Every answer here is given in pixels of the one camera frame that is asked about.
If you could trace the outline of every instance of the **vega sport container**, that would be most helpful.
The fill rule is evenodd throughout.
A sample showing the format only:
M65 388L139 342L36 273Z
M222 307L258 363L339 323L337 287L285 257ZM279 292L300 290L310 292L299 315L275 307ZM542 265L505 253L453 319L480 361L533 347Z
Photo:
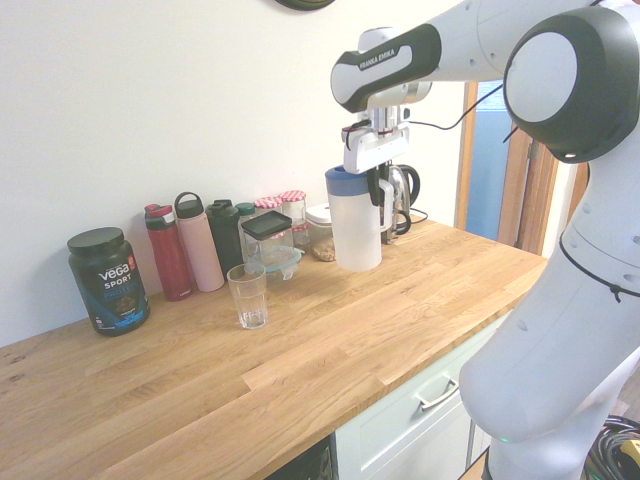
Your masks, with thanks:
M67 242L69 265L96 332L115 337L149 318L133 249L119 228L97 228Z

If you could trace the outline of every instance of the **black lid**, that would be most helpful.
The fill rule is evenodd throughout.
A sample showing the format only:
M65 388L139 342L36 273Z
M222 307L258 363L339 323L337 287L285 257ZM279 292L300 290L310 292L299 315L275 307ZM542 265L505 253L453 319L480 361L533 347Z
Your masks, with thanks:
M209 222L215 225L237 225L240 212L231 205L231 200L215 200L207 207Z
M187 195L193 195L194 197L196 197L196 199L187 200L186 202L180 202L182 197L185 197ZM193 192L184 192L178 195L176 197L174 206L176 208L176 215L178 216L178 218L183 218L183 219L193 218L193 217L197 217L202 212L204 212L204 207L202 206L202 200L200 200L200 197Z
M74 255L87 257L115 250L124 243L124 233L117 227L104 227L80 233L67 242Z
M287 228L291 228L291 218L275 210L242 222L242 229L256 240L266 240Z

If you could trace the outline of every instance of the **silver handle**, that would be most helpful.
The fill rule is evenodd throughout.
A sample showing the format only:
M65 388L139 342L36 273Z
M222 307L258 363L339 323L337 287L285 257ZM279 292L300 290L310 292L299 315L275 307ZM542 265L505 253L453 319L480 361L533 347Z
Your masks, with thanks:
M426 412L427 410L440 405L445 400L451 398L460 389L460 384L456 382L453 378L450 378L449 382L447 383L447 389L448 390L446 392L444 392L442 395L440 395L438 398L436 398L432 402L427 402L420 395L416 394L416 398L420 400L420 409L423 412Z

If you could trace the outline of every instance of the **white cabinet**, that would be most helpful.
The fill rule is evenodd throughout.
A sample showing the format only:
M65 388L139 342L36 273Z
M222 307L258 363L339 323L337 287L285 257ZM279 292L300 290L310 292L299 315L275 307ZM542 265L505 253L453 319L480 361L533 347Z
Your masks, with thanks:
M339 479L457 480L471 426L458 392L460 368L505 317L336 430ZM472 460L482 451L481 434L476 429Z

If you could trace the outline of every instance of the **door frame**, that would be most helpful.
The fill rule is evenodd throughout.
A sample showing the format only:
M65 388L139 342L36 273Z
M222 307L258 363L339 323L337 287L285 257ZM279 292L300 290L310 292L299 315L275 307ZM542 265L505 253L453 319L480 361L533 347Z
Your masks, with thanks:
M478 83L468 83L465 89L465 111L477 99ZM466 230L467 227L476 119L476 111L473 110L463 122L454 222L454 225L462 230ZM524 250L540 255L551 210L558 165L557 160L546 147L539 145L538 148L532 148L532 145L536 143L522 131L517 131L511 138L498 241L511 246L520 246Z

